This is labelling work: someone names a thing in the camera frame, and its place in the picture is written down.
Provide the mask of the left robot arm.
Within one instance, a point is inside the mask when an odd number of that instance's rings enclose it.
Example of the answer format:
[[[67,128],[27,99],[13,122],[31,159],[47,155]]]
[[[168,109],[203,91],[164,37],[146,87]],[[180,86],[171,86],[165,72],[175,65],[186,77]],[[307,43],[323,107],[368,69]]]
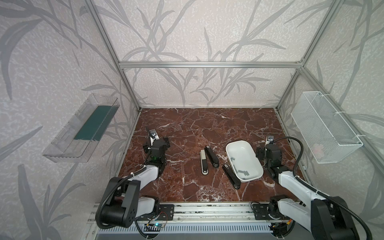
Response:
[[[100,229],[128,228],[136,220],[160,214],[160,203],[155,197],[141,197],[140,191],[157,180],[165,170],[168,138],[154,140],[144,165],[126,177],[113,177],[108,182],[98,210],[96,223]]]

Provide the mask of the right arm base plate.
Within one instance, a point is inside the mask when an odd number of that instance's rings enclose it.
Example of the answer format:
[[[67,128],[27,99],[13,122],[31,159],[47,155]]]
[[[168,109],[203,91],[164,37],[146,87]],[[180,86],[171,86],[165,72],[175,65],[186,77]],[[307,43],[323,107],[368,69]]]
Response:
[[[262,204],[258,202],[252,202],[251,209],[256,220],[275,220],[288,222],[291,219],[279,211],[277,204]]]

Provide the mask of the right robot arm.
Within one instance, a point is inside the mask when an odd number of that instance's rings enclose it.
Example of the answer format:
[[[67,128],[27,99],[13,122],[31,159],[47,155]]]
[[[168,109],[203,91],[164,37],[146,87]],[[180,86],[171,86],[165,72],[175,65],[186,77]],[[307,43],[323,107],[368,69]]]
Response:
[[[282,164],[282,151],[270,142],[258,148],[256,157],[266,163],[266,169],[273,180],[293,193],[296,202],[285,195],[270,199],[268,206],[272,218],[288,217],[307,229],[316,240],[358,240],[360,238],[354,221],[363,227],[366,238],[373,239],[368,225],[340,197],[331,197],[296,174],[298,164],[290,170]]]

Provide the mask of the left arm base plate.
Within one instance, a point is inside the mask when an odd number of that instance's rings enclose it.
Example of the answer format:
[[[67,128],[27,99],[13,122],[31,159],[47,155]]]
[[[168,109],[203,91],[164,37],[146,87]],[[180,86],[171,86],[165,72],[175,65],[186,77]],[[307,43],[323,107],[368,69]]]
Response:
[[[142,215],[137,218],[137,221],[172,221],[175,213],[175,205],[160,204],[154,211],[149,214]]]

